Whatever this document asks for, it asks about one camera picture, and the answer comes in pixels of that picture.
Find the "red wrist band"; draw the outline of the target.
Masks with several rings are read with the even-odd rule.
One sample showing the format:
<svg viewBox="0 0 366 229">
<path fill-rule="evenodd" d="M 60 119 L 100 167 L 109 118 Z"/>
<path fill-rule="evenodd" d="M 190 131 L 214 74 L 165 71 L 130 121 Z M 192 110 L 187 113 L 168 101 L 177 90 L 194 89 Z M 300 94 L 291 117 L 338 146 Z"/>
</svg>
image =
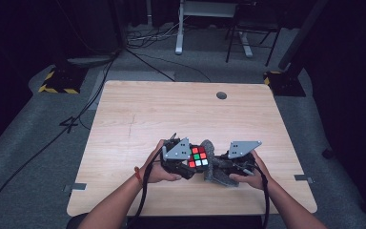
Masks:
<svg viewBox="0 0 366 229">
<path fill-rule="evenodd" d="M 139 184 L 143 186 L 143 179 L 140 176 L 140 169 L 137 166 L 134 167 L 134 176 L 137 178 Z"/>
</svg>

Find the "yellow-black striped stand base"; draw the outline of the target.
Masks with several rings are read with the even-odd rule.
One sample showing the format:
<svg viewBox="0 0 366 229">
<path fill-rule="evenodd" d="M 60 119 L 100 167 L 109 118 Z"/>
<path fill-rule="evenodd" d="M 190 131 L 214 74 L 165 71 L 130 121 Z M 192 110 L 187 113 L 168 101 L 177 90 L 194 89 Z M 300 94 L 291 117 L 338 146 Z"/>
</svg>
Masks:
<svg viewBox="0 0 366 229">
<path fill-rule="evenodd" d="M 263 82 L 271 89 L 275 96 L 306 96 L 298 78 L 288 76 L 285 72 L 265 72 L 263 74 Z"/>
<path fill-rule="evenodd" d="M 88 70 L 71 67 L 63 70 L 53 67 L 40 86 L 39 93 L 79 94 Z"/>
</svg>

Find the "grey flat stand base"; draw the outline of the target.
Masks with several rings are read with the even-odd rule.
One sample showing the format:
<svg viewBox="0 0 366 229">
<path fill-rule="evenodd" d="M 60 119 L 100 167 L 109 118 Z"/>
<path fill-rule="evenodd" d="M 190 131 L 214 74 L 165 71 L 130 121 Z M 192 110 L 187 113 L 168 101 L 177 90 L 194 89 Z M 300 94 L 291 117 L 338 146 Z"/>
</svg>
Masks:
<svg viewBox="0 0 366 229">
<path fill-rule="evenodd" d="M 93 55 L 86 57 L 69 58 L 68 62 L 74 66 L 81 68 L 93 68 L 106 65 L 112 61 L 112 55 Z"/>
</svg>

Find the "grey tape strip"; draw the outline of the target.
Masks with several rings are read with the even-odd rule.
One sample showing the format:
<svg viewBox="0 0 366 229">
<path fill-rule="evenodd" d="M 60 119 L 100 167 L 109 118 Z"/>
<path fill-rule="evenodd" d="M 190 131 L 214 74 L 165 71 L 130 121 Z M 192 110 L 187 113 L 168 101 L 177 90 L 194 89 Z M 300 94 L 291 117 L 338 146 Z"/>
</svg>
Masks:
<svg viewBox="0 0 366 229">
<path fill-rule="evenodd" d="M 296 181 L 307 181 L 309 184 L 315 183 L 315 181 L 306 175 L 294 175 Z"/>
<path fill-rule="evenodd" d="M 86 183 L 73 183 L 73 184 L 66 184 L 63 188 L 65 193 L 71 193 L 73 190 L 76 191 L 84 191 L 87 187 Z"/>
</svg>

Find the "black chair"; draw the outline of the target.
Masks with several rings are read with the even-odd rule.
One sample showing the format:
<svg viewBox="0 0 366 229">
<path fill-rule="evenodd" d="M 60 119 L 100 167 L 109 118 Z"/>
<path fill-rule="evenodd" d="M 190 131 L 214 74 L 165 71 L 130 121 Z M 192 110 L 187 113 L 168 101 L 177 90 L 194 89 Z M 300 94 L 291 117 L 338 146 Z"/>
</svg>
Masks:
<svg viewBox="0 0 366 229">
<path fill-rule="evenodd" d="M 282 14 L 275 5 L 275 0 L 239 0 L 234 7 L 232 24 L 225 35 L 229 40 L 225 62 L 230 59 L 234 35 L 237 32 L 242 34 L 249 32 L 264 34 L 258 47 L 270 50 L 265 63 L 265 66 L 268 66 L 281 29 Z"/>
</svg>

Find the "black slanted pole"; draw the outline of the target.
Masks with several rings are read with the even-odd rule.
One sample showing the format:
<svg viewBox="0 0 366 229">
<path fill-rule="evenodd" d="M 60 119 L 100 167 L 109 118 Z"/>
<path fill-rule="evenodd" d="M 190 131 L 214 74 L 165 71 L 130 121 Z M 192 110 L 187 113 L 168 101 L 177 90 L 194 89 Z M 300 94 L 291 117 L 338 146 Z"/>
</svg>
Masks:
<svg viewBox="0 0 366 229">
<path fill-rule="evenodd" d="M 313 27 L 319 15 L 322 13 L 328 1 L 329 0 L 316 1 L 311 11 L 309 12 L 308 16 L 306 17 L 302 27 L 300 28 L 299 32 L 297 33 L 293 42 L 291 43 L 290 47 L 281 58 L 278 64 L 278 68 L 280 70 L 286 70 L 287 67 L 292 63 L 296 53 L 300 50 L 303 41 L 306 39 L 309 31 Z"/>
</svg>

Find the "person's left hand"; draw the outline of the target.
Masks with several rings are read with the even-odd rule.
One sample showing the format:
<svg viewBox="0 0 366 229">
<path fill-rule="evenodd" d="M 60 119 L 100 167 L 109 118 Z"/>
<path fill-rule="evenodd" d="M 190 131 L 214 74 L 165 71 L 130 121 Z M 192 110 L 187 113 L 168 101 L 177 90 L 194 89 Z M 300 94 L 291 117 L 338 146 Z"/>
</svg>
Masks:
<svg viewBox="0 0 366 229">
<path fill-rule="evenodd" d="M 150 174 L 148 176 L 149 183 L 157 183 L 160 181 L 177 181 L 182 178 L 181 175 L 171 174 L 166 172 L 159 162 L 156 162 L 158 158 L 157 152 L 162 148 L 164 140 L 160 139 L 155 149 L 149 154 L 145 163 L 139 168 L 139 174 L 144 177 L 145 171 L 148 166 L 152 166 Z"/>
</svg>

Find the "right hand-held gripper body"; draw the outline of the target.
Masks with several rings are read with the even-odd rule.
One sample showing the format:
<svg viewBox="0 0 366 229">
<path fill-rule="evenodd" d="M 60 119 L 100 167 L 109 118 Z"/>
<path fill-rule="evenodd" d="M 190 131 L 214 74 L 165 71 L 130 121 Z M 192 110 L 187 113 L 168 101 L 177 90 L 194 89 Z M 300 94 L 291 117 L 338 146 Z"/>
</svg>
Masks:
<svg viewBox="0 0 366 229">
<path fill-rule="evenodd" d="M 226 154 L 230 161 L 225 161 L 221 167 L 234 167 L 235 174 L 252 174 L 255 159 L 251 151 L 262 144 L 261 141 L 232 141 Z"/>
</svg>

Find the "colourful puzzle cube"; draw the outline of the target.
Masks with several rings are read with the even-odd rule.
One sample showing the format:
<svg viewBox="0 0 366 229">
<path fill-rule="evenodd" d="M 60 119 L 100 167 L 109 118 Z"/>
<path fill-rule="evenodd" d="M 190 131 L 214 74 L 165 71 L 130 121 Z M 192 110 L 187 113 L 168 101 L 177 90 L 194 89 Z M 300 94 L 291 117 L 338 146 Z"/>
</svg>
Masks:
<svg viewBox="0 0 366 229">
<path fill-rule="evenodd" d="M 203 146 L 193 146 L 191 151 L 192 153 L 188 160 L 188 166 L 190 168 L 199 169 L 209 165 L 207 154 Z"/>
</svg>

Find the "white desk frame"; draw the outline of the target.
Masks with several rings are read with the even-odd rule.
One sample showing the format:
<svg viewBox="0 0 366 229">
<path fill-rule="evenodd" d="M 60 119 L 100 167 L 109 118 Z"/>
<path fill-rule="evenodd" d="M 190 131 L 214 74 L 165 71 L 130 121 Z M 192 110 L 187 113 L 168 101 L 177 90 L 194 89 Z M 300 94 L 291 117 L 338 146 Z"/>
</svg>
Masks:
<svg viewBox="0 0 366 229">
<path fill-rule="evenodd" d="M 179 0 L 178 31 L 175 53 L 183 53 L 184 20 L 189 16 L 233 18 L 235 3 L 217 3 L 201 0 Z"/>
</svg>

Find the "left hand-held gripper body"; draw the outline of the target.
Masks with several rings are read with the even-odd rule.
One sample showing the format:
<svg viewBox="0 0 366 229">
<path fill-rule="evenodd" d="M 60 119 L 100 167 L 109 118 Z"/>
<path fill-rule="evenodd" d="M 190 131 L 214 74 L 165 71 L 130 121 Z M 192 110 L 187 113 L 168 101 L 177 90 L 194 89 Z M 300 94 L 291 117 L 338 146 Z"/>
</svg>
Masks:
<svg viewBox="0 0 366 229">
<path fill-rule="evenodd" d="M 182 175 L 183 169 L 189 167 L 187 162 L 192 153 L 190 146 L 186 137 L 180 139 L 176 134 L 165 140 L 160 155 L 163 169 L 171 174 Z"/>
</svg>

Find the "grey cloth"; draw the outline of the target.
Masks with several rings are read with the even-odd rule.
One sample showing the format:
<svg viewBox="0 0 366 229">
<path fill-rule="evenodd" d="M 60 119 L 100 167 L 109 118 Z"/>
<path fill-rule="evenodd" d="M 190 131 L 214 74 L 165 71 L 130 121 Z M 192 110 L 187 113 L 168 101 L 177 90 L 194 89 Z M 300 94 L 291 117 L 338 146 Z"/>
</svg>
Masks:
<svg viewBox="0 0 366 229">
<path fill-rule="evenodd" d="M 205 152 L 209 161 L 208 168 L 204 172 L 204 180 L 208 182 L 214 182 L 226 187 L 237 187 L 238 182 L 229 178 L 227 174 L 224 173 L 221 168 L 222 165 L 225 164 L 225 161 L 219 159 L 214 154 L 214 145 L 211 143 L 209 139 L 205 139 L 201 146 L 205 148 Z"/>
</svg>

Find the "person's right hand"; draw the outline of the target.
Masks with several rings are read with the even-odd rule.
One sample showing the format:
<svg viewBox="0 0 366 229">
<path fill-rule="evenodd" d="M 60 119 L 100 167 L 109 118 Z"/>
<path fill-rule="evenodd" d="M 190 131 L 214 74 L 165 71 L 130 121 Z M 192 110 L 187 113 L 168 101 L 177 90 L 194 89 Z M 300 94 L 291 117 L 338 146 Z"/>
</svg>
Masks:
<svg viewBox="0 0 366 229">
<path fill-rule="evenodd" d="M 253 176 L 245 176 L 245 177 L 237 174 L 230 174 L 229 178 L 237 182 L 248 183 L 251 187 L 254 187 L 255 189 L 263 190 L 264 186 L 262 177 L 265 177 L 265 179 L 267 180 L 267 187 L 268 189 L 271 189 L 275 184 L 275 182 L 272 179 L 265 163 L 258 156 L 255 150 L 252 150 L 251 154 L 254 156 L 255 162 L 260 168 L 261 172 L 255 171 Z"/>
</svg>

